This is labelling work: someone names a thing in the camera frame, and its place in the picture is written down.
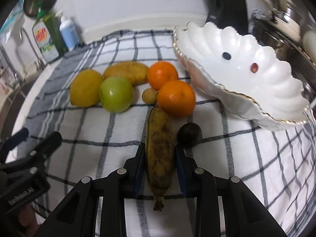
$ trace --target dish soap bottle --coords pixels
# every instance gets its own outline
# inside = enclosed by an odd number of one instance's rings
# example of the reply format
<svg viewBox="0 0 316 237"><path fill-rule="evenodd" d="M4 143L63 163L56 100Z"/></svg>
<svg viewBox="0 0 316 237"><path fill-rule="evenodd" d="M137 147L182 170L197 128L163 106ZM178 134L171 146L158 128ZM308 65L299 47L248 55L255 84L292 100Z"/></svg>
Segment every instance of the dish soap bottle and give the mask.
<svg viewBox="0 0 316 237"><path fill-rule="evenodd" d="M61 58L67 52L58 26L58 20L53 13L45 13L39 9L32 31L35 41L48 63Z"/></svg>
<svg viewBox="0 0 316 237"><path fill-rule="evenodd" d="M61 24L59 27L60 33L69 51L72 51L80 42L75 23L72 19L67 19L66 16L61 17Z"/></svg>

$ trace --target white bowl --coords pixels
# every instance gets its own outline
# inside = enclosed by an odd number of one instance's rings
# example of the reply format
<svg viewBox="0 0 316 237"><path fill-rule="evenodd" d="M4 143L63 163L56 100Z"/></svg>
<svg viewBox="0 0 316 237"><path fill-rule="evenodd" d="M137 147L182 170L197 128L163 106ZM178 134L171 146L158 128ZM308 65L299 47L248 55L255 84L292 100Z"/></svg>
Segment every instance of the white bowl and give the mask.
<svg viewBox="0 0 316 237"><path fill-rule="evenodd" d="M173 48L195 85L221 100L237 118L271 131L308 122L302 82L292 77L288 62L277 59L273 48L259 45L254 36L211 22L201 28L191 22L185 30L174 29Z"/></svg>

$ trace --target tablecloth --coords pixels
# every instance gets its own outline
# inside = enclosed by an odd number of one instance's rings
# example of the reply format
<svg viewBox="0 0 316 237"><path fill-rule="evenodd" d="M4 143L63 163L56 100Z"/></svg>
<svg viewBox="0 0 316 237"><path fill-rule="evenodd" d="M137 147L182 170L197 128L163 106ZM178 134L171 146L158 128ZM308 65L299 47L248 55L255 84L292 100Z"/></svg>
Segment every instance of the tablecloth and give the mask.
<svg viewBox="0 0 316 237"><path fill-rule="evenodd" d="M65 55L36 97L25 122L30 131L27 143L18 149L24 156L52 131L63 137L61 147L47 162L50 190L33 202L42 222L83 177L105 177L135 155L145 140L146 116L152 106L141 99L149 84L135 87L132 106L121 114L108 113L100 104L78 108L70 104L69 88L84 69L103 73L114 63L139 61L150 66L158 60L172 63L179 78L190 83L188 73L177 61L171 44L172 31L119 31L101 41ZM186 150L197 165L213 175L239 176L290 237L297 236L315 211L315 122L286 131L270 132L253 121L240 120L222 103L196 93L194 112L185 118L170 118L174 135L187 122L197 123L202 143ZM101 202L96 236L99 235ZM221 198L221 231L225 235ZM153 210L147 180L138 199L125 200L127 236L191 237L195 229L195 199L185 199L176 174L162 212Z"/></svg>

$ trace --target yellow lemon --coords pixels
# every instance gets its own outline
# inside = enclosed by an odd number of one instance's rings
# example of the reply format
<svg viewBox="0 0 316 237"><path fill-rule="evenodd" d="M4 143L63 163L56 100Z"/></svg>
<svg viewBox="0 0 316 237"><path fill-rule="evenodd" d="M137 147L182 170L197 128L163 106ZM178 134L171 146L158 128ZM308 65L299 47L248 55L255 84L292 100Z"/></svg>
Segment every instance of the yellow lemon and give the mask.
<svg viewBox="0 0 316 237"><path fill-rule="evenodd" d="M90 107L100 102L99 88L103 76L92 69L80 72L70 86L70 102L78 107Z"/></svg>

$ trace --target red oval object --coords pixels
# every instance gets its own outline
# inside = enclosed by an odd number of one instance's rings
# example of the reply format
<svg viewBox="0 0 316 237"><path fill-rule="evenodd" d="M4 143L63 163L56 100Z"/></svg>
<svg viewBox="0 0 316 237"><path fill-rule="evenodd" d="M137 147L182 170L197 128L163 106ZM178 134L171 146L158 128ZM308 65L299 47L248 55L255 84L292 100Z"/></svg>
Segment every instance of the red oval object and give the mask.
<svg viewBox="0 0 316 237"><path fill-rule="evenodd" d="M256 73L258 71L258 69L259 69L259 66L258 66L257 63L251 64L250 70L251 70L252 73Z"/></svg>

